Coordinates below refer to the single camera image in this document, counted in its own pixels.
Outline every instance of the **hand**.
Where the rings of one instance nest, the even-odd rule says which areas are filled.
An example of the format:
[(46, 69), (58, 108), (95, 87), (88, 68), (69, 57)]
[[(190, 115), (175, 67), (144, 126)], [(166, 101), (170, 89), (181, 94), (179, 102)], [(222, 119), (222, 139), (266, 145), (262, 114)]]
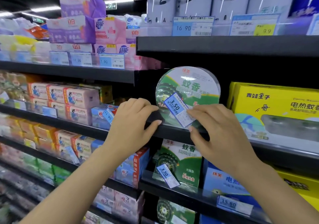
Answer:
[(198, 130), (190, 127), (190, 137), (196, 148), (217, 168), (240, 180), (243, 171), (262, 164), (233, 112), (222, 104), (197, 105), (187, 113), (208, 131), (205, 141)]
[(146, 99), (131, 98), (120, 104), (105, 140), (108, 148), (115, 148), (115, 154), (125, 160), (144, 146), (152, 137), (161, 120), (156, 120), (144, 130), (147, 118), (159, 108)]

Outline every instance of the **round mosquito coil container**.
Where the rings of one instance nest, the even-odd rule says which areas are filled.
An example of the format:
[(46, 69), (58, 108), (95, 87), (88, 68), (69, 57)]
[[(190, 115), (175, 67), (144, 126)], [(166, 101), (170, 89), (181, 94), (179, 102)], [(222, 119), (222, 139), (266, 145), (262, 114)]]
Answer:
[(161, 77), (155, 97), (165, 124), (198, 128), (199, 122), (190, 117), (185, 109), (195, 105), (218, 104), (220, 85), (207, 69), (177, 67)]

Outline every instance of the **purple soap package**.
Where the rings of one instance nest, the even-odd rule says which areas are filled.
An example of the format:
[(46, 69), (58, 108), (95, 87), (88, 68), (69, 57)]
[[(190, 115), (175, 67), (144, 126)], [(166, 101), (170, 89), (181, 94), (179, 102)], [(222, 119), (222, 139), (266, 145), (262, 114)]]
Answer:
[(85, 15), (91, 18), (106, 17), (103, 0), (60, 0), (62, 17)]
[(48, 19), (47, 26), (50, 43), (65, 43), (65, 31), (62, 28), (63, 19)]
[(65, 30), (67, 43), (95, 44), (94, 19), (84, 15), (63, 19), (62, 28)]

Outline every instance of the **forearm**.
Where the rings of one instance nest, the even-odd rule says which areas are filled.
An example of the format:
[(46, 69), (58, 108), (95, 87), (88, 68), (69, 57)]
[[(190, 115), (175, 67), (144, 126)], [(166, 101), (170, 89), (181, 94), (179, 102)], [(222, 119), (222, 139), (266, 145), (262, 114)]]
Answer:
[(262, 162), (246, 171), (241, 184), (258, 201), (274, 224), (317, 224), (319, 212)]
[(105, 143), (20, 223), (80, 223), (98, 191), (122, 159)]

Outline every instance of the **person's left hand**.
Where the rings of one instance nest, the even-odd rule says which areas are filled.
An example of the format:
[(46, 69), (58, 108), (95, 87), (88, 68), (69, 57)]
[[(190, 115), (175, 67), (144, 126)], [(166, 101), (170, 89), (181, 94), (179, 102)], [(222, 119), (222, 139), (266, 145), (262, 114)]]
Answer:
[(161, 120), (153, 121), (144, 130), (147, 118), (158, 109), (142, 98), (123, 102), (117, 109), (104, 145), (115, 148), (115, 154), (125, 160), (144, 146), (161, 124)]

